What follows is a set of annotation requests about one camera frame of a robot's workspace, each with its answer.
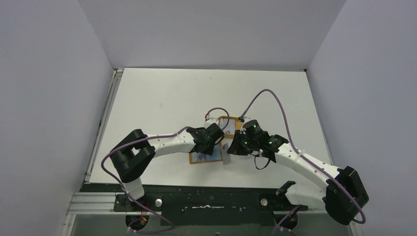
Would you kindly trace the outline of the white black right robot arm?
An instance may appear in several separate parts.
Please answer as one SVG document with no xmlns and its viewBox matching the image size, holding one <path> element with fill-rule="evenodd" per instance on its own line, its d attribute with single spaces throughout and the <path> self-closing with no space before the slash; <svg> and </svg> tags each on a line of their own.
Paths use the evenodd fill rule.
<svg viewBox="0 0 417 236">
<path fill-rule="evenodd" d="M 270 135 L 255 119 L 245 120 L 241 129 L 235 131 L 227 152 L 267 158 L 292 169 L 314 184 L 308 187 L 289 180 L 281 186 L 276 192 L 276 202 L 283 210 L 297 205 L 325 210 L 336 222 L 349 225 L 358 221 L 355 217 L 363 214 L 362 208 L 369 201 L 354 168 L 340 168 L 314 158 L 296 148 L 290 140 Z"/>
</svg>

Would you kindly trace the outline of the yellow leather card holder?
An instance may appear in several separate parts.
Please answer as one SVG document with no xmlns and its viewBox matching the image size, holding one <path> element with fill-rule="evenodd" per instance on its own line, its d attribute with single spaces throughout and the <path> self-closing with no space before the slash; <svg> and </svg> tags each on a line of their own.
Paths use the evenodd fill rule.
<svg viewBox="0 0 417 236">
<path fill-rule="evenodd" d="M 193 152 L 189 154 L 189 163 L 190 164 L 202 164 L 209 162 L 222 162 L 223 161 L 223 151 L 224 145 L 221 143 L 214 146 L 212 154 L 204 154 L 199 152 Z"/>
</svg>

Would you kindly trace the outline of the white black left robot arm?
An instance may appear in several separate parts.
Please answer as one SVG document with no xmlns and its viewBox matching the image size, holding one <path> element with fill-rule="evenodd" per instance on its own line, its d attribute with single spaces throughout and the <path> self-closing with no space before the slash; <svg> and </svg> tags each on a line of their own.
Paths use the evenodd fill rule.
<svg viewBox="0 0 417 236">
<path fill-rule="evenodd" d="M 152 159 L 174 153 L 212 154 L 215 144 L 223 136 L 223 130 L 216 123 L 198 128 L 186 126 L 168 135 L 148 136 L 141 129 L 135 129 L 103 159 L 110 158 L 117 175 L 104 165 L 102 169 L 121 184 L 122 191 L 127 194 L 127 206 L 140 211 L 146 204 L 141 175 Z"/>
</svg>

